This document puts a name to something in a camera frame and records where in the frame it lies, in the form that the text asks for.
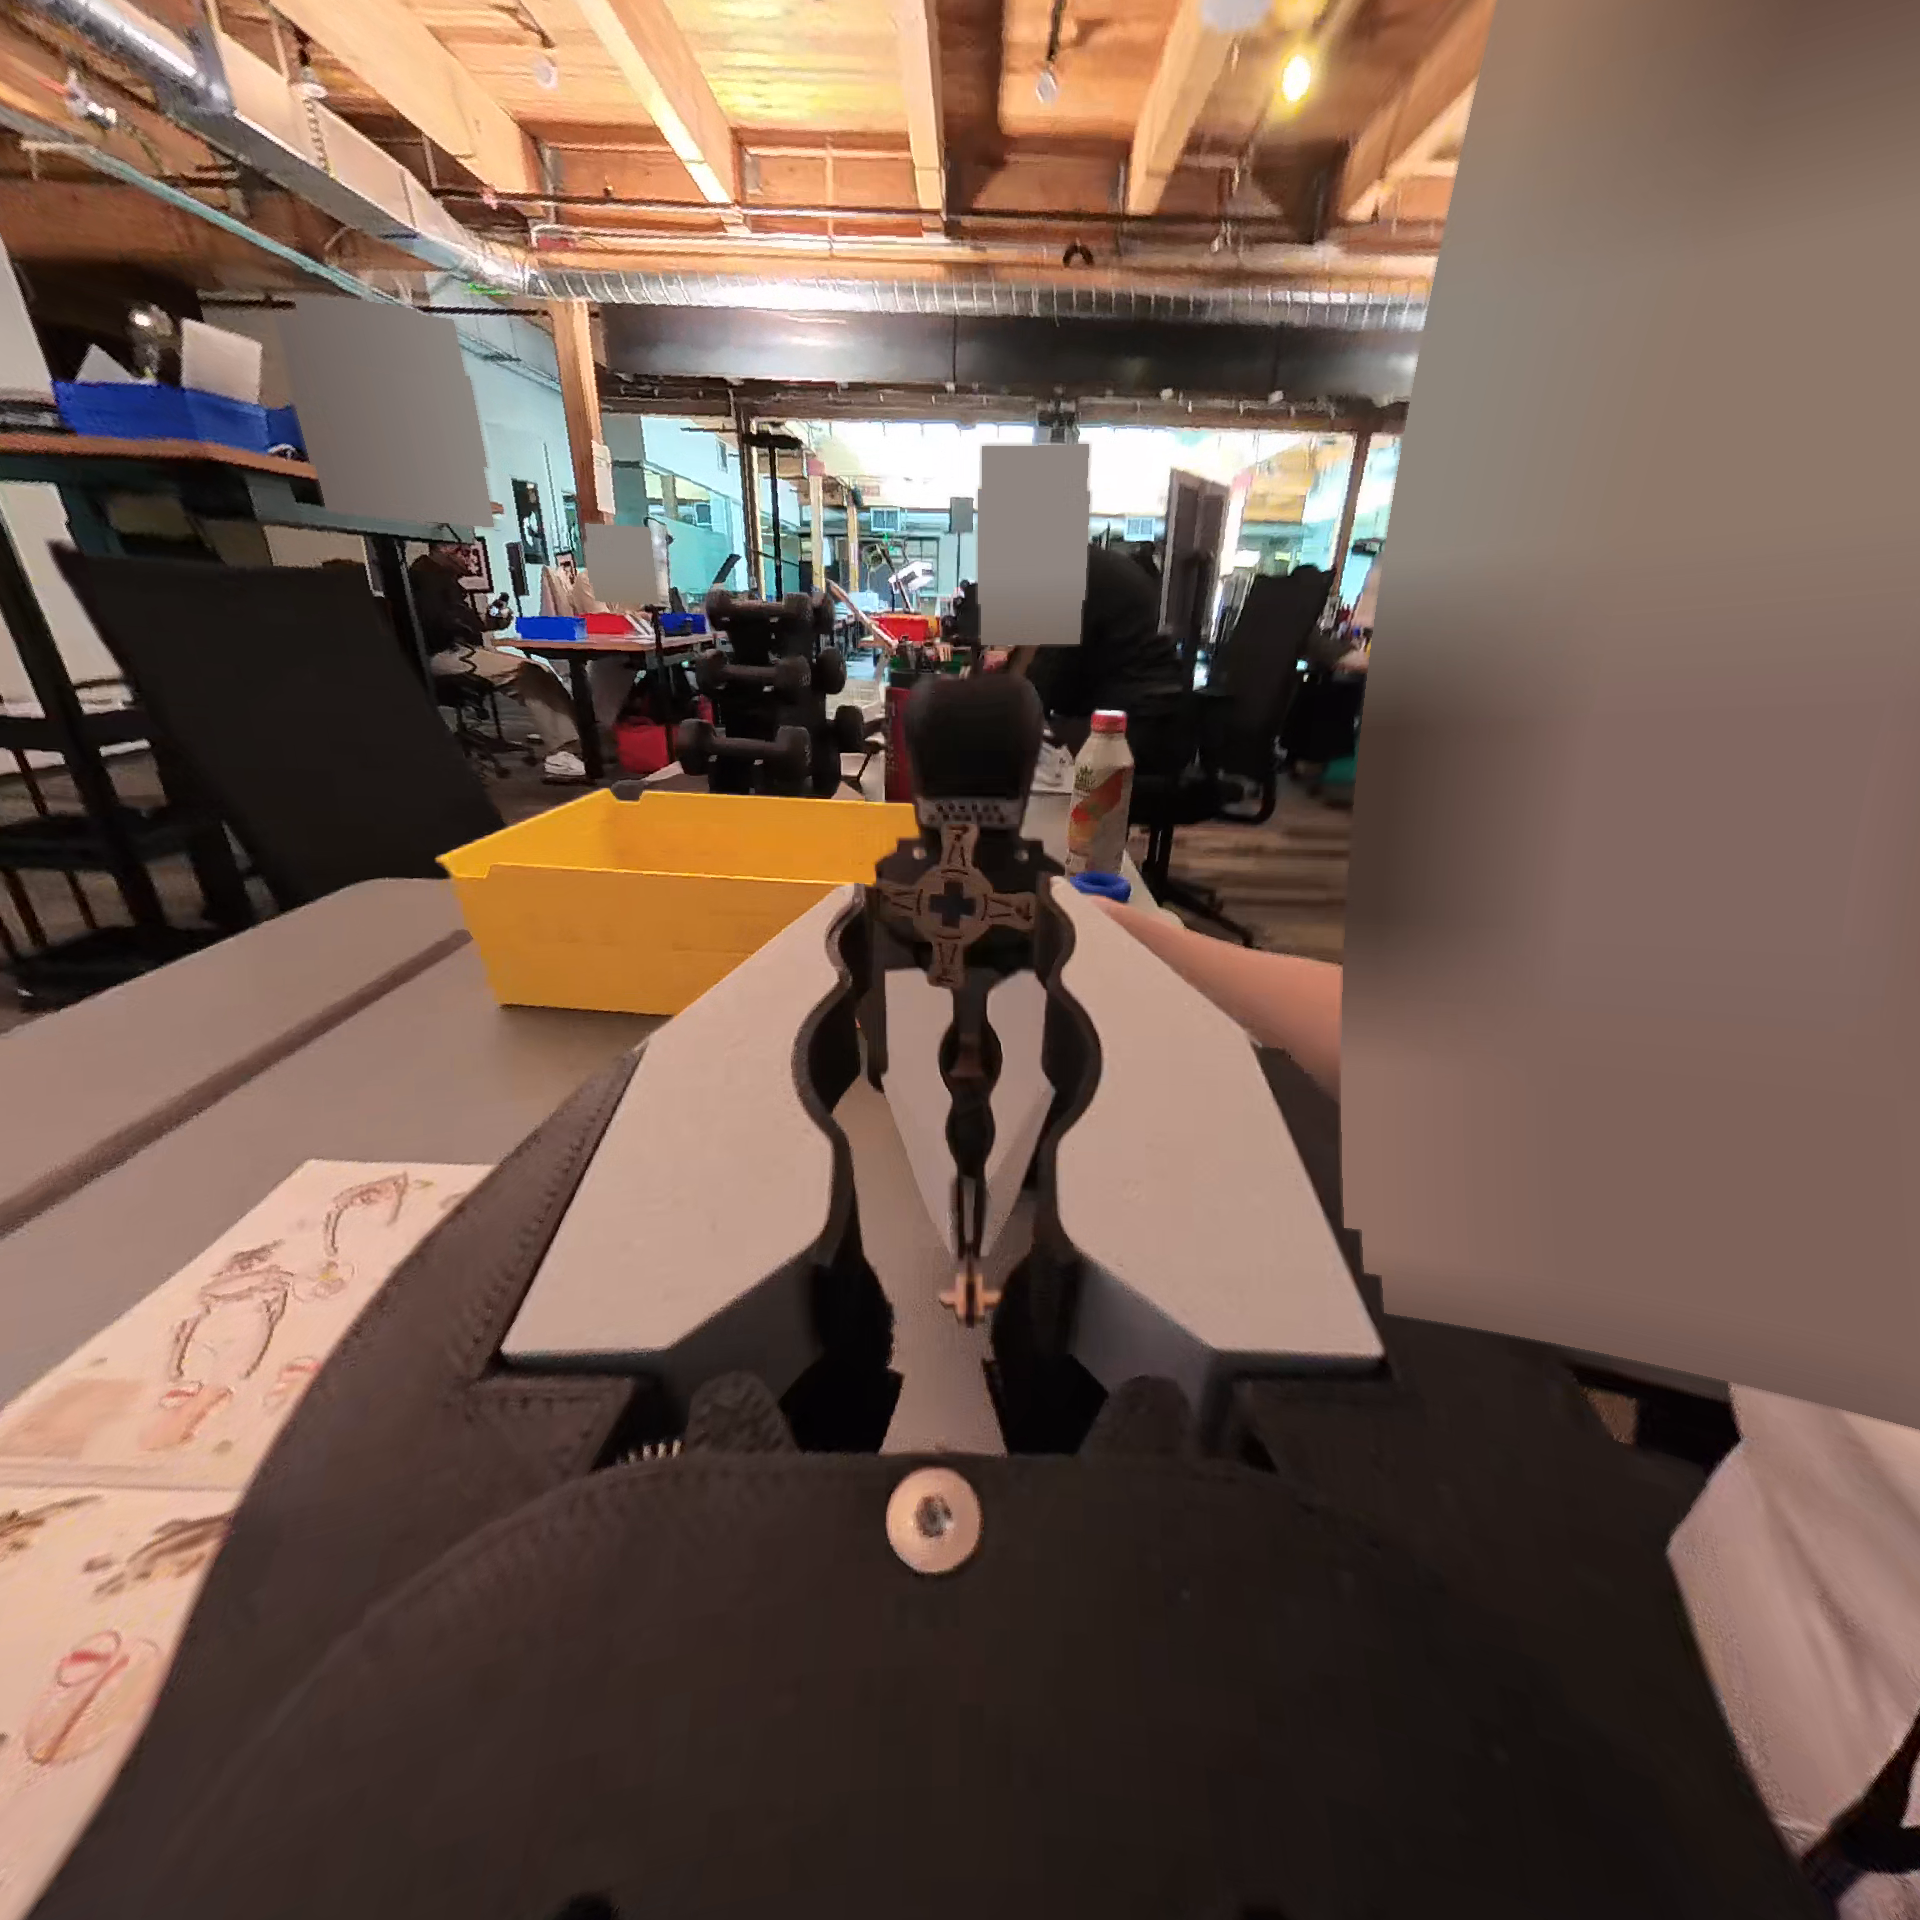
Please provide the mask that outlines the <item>black leaning panel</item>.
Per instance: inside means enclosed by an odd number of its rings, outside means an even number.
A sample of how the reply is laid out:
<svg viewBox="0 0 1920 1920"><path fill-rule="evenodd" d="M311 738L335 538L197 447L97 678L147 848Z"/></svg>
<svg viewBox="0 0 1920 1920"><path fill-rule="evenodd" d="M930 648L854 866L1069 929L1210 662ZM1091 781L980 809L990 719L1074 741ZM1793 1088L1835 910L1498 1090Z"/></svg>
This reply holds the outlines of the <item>black leaning panel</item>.
<svg viewBox="0 0 1920 1920"><path fill-rule="evenodd" d="M506 819L369 581L346 567L55 561L279 910L443 880Z"/></svg>

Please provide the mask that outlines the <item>person's right forearm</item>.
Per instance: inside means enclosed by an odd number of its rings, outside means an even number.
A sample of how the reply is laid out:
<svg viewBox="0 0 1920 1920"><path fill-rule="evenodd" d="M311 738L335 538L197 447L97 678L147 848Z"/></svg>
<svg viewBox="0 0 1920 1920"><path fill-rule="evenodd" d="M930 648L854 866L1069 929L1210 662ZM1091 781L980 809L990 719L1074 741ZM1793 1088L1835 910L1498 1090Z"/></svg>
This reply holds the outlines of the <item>person's right forearm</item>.
<svg viewBox="0 0 1920 1920"><path fill-rule="evenodd" d="M1286 1054L1339 1099L1345 966L1214 938L1159 910L1102 902L1257 1043Z"/></svg>

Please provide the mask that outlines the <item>yellow plastic bin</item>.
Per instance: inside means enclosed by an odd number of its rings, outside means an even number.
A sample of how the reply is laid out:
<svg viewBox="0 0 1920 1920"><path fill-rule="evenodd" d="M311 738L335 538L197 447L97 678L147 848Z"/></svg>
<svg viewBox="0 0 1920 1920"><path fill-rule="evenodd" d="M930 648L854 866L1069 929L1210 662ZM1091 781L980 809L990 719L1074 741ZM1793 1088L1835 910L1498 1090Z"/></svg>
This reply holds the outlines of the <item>yellow plastic bin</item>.
<svg viewBox="0 0 1920 1920"><path fill-rule="evenodd" d="M438 863L499 1002L673 1016L917 831L917 810L899 801L637 783Z"/></svg>

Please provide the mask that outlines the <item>person's white clothing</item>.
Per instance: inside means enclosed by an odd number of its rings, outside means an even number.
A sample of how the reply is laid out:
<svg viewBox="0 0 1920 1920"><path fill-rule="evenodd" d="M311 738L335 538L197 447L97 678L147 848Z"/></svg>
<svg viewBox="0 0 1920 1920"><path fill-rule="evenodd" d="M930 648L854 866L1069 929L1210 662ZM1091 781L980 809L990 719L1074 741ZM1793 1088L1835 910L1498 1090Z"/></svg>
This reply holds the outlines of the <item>person's white clothing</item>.
<svg viewBox="0 0 1920 1920"><path fill-rule="evenodd" d="M1839 1914L1915 1914L1917 1430L1759 1387L1668 1542L1742 1761Z"/></svg>

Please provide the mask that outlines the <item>blue bin on shelf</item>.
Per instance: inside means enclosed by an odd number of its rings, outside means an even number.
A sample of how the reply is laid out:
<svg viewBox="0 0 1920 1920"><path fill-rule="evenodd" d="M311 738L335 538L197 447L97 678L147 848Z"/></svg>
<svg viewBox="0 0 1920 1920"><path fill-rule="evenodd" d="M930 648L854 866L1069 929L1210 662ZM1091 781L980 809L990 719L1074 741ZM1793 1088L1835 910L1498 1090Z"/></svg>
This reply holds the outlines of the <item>blue bin on shelf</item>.
<svg viewBox="0 0 1920 1920"><path fill-rule="evenodd" d="M303 457L303 432L291 405L265 406L210 390L126 379L57 379L53 398L61 423L81 435L191 441L271 457Z"/></svg>

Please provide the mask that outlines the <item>black office chair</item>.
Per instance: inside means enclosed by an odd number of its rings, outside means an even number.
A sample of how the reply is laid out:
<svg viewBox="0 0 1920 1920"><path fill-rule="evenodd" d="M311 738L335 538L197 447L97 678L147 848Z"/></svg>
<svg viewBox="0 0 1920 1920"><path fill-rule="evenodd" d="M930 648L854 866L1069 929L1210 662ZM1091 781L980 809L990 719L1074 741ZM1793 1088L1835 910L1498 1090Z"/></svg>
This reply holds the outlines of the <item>black office chair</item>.
<svg viewBox="0 0 1920 1920"><path fill-rule="evenodd" d="M1265 825L1274 816L1279 733L1330 586L1324 567L1253 581L1206 685L1135 741L1146 754L1135 757L1131 826Z"/></svg>

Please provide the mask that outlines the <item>black dumbbell rack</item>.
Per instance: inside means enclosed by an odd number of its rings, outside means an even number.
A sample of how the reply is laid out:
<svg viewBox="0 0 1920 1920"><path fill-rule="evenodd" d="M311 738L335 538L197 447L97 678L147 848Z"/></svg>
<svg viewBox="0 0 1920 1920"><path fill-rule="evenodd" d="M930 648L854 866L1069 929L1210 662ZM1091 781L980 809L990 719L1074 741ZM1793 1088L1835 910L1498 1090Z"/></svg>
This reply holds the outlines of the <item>black dumbbell rack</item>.
<svg viewBox="0 0 1920 1920"><path fill-rule="evenodd" d="M847 659L831 643L831 595L711 586L703 615L721 642L692 658L706 707L678 722L678 769L715 794L835 800L869 722L838 698Z"/></svg>

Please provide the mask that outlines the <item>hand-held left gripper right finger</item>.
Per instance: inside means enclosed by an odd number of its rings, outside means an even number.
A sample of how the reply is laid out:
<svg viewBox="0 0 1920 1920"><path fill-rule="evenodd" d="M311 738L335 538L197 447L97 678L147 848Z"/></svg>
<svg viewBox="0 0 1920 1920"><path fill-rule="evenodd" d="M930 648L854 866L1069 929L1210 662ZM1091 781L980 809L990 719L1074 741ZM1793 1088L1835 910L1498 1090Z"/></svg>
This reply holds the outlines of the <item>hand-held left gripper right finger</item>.
<svg viewBox="0 0 1920 1920"><path fill-rule="evenodd" d="M1386 1363L1254 1043L1054 880L1035 1307L1093 1375Z"/></svg>

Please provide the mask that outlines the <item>white bottle with red cap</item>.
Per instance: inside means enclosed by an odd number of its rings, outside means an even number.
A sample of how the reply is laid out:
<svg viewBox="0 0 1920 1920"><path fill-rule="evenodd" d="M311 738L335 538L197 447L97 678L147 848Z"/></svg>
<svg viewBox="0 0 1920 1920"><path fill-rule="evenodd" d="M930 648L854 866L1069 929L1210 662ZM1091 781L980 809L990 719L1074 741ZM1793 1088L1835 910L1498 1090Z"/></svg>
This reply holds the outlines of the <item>white bottle with red cap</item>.
<svg viewBox="0 0 1920 1920"><path fill-rule="evenodd" d="M1135 757L1130 718L1121 707L1091 715L1083 744L1071 759L1071 793L1066 834L1066 873L1118 875L1131 830Z"/></svg>

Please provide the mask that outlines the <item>silver ventilation duct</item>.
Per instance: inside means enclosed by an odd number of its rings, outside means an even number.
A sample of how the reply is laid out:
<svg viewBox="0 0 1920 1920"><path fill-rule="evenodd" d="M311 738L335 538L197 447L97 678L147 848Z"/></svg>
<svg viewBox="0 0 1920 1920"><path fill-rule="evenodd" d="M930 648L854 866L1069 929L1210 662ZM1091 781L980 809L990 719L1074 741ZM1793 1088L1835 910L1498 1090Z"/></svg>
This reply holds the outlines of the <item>silver ventilation duct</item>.
<svg viewBox="0 0 1920 1920"><path fill-rule="evenodd" d="M1150 288L1138 280L812 277L740 271L565 266L557 261L514 264L489 256L471 288L499 298L598 305L682 309L746 315L886 319L1097 319L1253 325L1337 330L1419 330L1429 295L1402 283L1314 288L1230 283Z"/></svg>

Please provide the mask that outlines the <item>black metal chair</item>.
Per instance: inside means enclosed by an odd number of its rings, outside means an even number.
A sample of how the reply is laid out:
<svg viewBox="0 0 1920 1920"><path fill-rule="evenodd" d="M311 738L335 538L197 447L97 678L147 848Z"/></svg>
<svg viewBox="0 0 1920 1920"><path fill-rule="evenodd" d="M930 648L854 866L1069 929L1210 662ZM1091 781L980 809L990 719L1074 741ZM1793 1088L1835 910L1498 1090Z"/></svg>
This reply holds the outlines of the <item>black metal chair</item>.
<svg viewBox="0 0 1920 1920"><path fill-rule="evenodd" d="M66 880L94 925L84 880L105 880L137 938L182 931L161 901L158 863L180 859L199 885L201 922L234 931L257 920L249 873L223 817L175 754L154 746L135 706L44 715L5 706L5 777L27 810L5 819L5 875Z"/></svg>

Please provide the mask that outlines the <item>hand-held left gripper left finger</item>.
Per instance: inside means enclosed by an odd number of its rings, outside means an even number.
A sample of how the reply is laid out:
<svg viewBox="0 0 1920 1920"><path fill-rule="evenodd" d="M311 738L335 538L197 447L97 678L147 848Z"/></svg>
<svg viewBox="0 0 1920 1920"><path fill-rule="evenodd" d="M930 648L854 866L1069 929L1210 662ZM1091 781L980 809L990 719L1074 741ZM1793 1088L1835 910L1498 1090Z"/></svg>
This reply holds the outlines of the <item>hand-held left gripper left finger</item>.
<svg viewBox="0 0 1920 1920"><path fill-rule="evenodd" d="M835 1111L862 1069L866 894L829 894L642 1047L501 1358L523 1370L802 1374L862 1265Z"/></svg>

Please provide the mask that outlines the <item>wooden sword model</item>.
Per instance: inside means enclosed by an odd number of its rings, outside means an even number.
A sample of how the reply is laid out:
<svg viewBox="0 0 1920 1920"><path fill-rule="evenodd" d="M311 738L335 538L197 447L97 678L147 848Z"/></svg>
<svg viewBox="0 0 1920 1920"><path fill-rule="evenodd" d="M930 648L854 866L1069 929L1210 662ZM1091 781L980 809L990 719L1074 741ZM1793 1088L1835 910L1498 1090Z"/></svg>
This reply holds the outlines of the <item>wooden sword model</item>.
<svg viewBox="0 0 1920 1920"><path fill-rule="evenodd" d="M1022 800L924 800L917 814L918 835L878 863L869 925L886 968L917 968L948 998L935 1050L950 1166L950 1282L941 1304L965 1328L982 1328L1001 1298L986 1269L991 1095L1001 1078L990 998L996 982L1035 966L1046 862L1022 834Z"/></svg>

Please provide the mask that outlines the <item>illustrated instruction booklet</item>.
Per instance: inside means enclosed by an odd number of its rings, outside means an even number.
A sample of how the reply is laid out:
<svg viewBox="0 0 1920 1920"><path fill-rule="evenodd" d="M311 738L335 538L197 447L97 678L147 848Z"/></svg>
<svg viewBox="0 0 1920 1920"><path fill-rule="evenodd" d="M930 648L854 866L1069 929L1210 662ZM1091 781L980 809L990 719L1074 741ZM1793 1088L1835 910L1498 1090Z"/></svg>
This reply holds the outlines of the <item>illustrated instruction booklet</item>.
<svg viewBox="0 0 1920 1920"><path fill-rule="evenodd" d="M271 1440L487 1162L302 1162L3 1417L3 1914L154 1713Z"/></svg>

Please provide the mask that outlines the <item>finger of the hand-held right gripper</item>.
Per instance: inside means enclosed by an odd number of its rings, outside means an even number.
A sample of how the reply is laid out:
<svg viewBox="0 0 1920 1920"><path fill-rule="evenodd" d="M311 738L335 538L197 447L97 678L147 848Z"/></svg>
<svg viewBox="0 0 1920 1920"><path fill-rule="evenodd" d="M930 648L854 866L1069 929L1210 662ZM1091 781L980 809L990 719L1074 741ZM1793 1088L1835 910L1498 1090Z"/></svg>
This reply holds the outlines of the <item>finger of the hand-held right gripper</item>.
<svg viewBox="0 0 1920 1920"><path fill-rule="evenodd" d="M947 1137L950 1091L941 1056L953 1021L953 995L922 971L879 974L878 1027L883 1037L879 1095L893 1118L908 1169L930 1227L955 1253L955 1166Z"/></svg>
<svg viewBox="0 0 1920 1920"><path fill-rule="evenodd" d="M1041 1136L1050 1122L1051 1082L1043 1063L1046 994L1034 974L991 984L987 1024L998 1043L991 1088L991 1150L986 1171L980 1253L990 1255L1015 1210Z"/></svg>

